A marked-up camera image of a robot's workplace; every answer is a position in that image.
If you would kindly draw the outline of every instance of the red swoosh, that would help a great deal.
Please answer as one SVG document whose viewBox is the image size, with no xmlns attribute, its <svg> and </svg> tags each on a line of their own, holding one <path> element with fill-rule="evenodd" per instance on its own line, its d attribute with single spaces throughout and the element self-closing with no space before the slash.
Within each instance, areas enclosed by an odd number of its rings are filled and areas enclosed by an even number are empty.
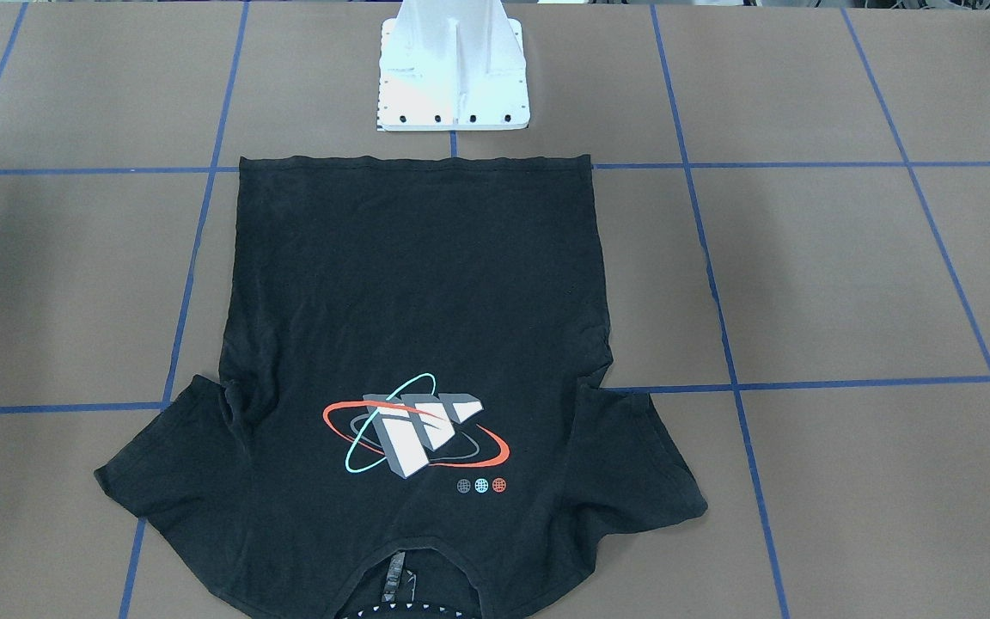
<svg viewBox="0 0 990 619">
<path fill-rule="evenodd" d="M 407 411 L 409 413 L 418 413 L 420 415 L 431 416 L 432 418 L 433 416 L 436 416 L 426 411 L 420 411 L 417 408 L 408 407 L 407 405 L 404 404 L 393 404 L 392 402 L 377 402 L 377 400 L 354 400 L 347 402 L 335 402 L 334 404 L 331 404 L 330 407 L 323 408 L 323 422 L 327 424 L 327 427 L 331 428 L 331 431 L 333 431 L 334 434 L 338 434 L 342 438 L 349 440 L 349 442 L 353 443 L 354 440 L 357 439 L 353 438 L 352 436 L 343 434 L 342 432 L 339 432 L 338 428 L 334 427 L 334 423 L 331 423 L 330 415 L 332 412 L 338 411 L 341 408 L 361 408 L 361 407 L 392 408 L 393 410 L 396 411 Z M 495 434 L 495 432 L 487 430 L 486 427 L 480 426 L 479 423 L 476 424 L 476 427 L 484 431 L 484 433 L 487 434 L 487 436 L 491 436 L 492 440 L 495 440 L 495 444 L 498 444 L 498 455 L 496 455 L 494 458 L 488 458 L 486 459 L 486 461 L 482 461 L 478 463 L 430 463 L 429 466 L 448 466 L 451 468 L 484 468 L 490 466 L 498 466 L 500 465 L 500 463 L 505 463 L 507 459 L 510 458 L 510 446 L 506 444 L 506 440 L 500 438 L 500 436 Z M 366 450 L 373 451 L 374 454 L 384 455 L 384 451 L 378 450 L 375 447 L 366 445 L 365 443 L 360 443 L 360 445 L 362 447 L 365 447 Z"/>
</svg>

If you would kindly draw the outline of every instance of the printed logo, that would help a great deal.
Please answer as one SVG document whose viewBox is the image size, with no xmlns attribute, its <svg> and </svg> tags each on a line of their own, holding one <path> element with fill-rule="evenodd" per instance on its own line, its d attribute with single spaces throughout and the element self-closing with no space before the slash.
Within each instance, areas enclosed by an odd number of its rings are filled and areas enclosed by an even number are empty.
<svg viewBox="0 0 990 619">
<path fill-rule="evenodd" d="M 430 379 L 429 393 L 402 393 L 405 389 L 420 379 Z M 364 414 L 350 419 L 350 430 L 353 436 L 339 431 L 331 420 L 331 413 L 346 408 L 365 408 Z M 360 401 L 335 402 L 323 408 L 323 422 L 347 442 L 350 448 L 346 451 L 345 466 L 350 473 L 365 473 L 380 463 L 388 462 L 388 467 L 400 477 L 407 479 L 427 466 L 448 466 L 456 468 L 483 468 L 498 466 L 510 458 L 510 446 L 506 440 L 495 432 L 487 430 L 480 424 L 474 424 L 498 447 L 498 454 L 482 461 L 474 461 L 479 457 L 480 443 L 464 431 L 463 424 L 473 416 L 483 411 L 483 404 L 478 397 L 468 393 L 437 393 L 437 380 L 431 373 L 421 373 L 407 383 L 403 383 L 396 391 L 388 395 L 366 393 Z M 370 439 L 369 427 L 373 426 L 377 440 Z M 453 438 L 455 447 L 462 444 L 471 446 L 471 453 L 452 451 L 447 443 Z M 354 468 L 354 450 L 358 446 L 380 454 L 376 462 L 361 468 Z M 431 459 L 427 451 L 438 451 L 445 447 L 455 455 L 443 455 Z"/>
</svg>

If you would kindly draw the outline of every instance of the black t-shirt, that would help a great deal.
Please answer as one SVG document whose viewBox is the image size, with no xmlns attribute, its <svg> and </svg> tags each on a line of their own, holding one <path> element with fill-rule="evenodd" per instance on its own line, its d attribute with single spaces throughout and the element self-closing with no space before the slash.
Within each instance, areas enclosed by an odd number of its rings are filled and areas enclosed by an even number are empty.
<svg viewBox="0 0 990 619">
<path fill-rule="evenodd" d="M 705 510 L 608 335 L 586 156 L 242 160 L 219 383 L 95 474 L 255 618 L 527 616 Z"/>
</svg>

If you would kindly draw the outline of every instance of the white metal bracket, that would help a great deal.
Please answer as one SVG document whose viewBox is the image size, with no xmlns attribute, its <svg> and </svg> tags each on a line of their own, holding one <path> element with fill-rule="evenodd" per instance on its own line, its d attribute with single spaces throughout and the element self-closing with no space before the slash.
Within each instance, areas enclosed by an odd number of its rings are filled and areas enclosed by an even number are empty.
<svg viewBox="0 0 990 619">
<path fill-rule="evenodd" d="M 529 125 L 522 24 L 499 0 L 404 0 L 381 30 L 377 129 Z"/>
</svg>

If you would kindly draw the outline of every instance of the orange arc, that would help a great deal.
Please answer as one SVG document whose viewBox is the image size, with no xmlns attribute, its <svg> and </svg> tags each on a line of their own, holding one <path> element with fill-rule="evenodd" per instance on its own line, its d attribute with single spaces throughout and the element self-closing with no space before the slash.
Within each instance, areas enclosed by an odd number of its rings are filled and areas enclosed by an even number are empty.
<svg viewBox="0 0 990 619">
<path fill-rule="evenodd" d="M 393 410 L 396 411 L 407 411 L 409 413 L 417 413 L 420 415 L 436 416 L 436 415 L 431 415 L 426 411 L 420 411 L 417 408 L 408 407 L 407 405 L 404 404 L 393 404 L 392 402 L 377 402 L 377 400 L 354 400 L 347 402 L 335 402 L 334 404 L 329 405 L 329 407 L 323 408 L 323 423 L 326 423 L 327 427 L 330 427 L 331 431 L 333 431 L 334 434 L 338 434 L 345 440 L 349 440 L 349 442 L 353 443 L 354 440 L 357 440 L 356 438 L 353 438 L 352 436 L 347 436 L 342 432 L 339 432 L 338 428 L 334 427 L 334 423 L 331 423 L 331 413 L 334 411 L 338 411 L 341 408 L 361 408 L 361 407 L 392 408 Z M 495 434 L 495 432 L 487 430 L 486 427 L 480 426 L 479 423 L 476 424 L 476 427 L 484 431 L 484 433 L 487 436 L 491 436 L 492 440 L 495 440 L 495 444 L 498 445 L 498 455 L 496 455 L 494 458 L 488 458 L 486 459 L 486 461 L 480 461 L 478 463 L 430 463 L 430 466 L 447 466 L 451 468 L 484 468 L 490 466 L 498 466 L 500 465 L 500 463 L 505 463 L 507 459 L 510 458 L 510 446 L 507 445 L 506 440 L 500 438 L 500 436 Z M 362 447 L 365 447 L 366 450 L 373 451 L 374 454 L 384 455 L 384 451 L 378 450 L 375 447 L 366 445 L 365 443 L 360 443 L 360 445 Z"/>
</svg>

